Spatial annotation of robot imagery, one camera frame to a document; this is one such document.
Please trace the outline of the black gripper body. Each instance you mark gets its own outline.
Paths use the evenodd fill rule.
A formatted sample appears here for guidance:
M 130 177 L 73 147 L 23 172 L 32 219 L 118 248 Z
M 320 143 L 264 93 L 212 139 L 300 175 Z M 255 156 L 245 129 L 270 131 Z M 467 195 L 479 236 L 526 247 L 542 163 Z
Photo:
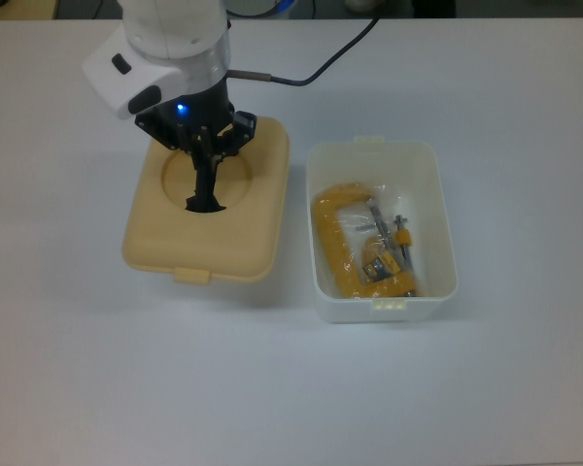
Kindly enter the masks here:
M 214 133 L 224 129 L 230 123 L 233 112 L 227 82 L 218 82 L 205 91 L 182 95 L 159 104 L 154 111 L 176 117 L 199 133 L 202 127 Z

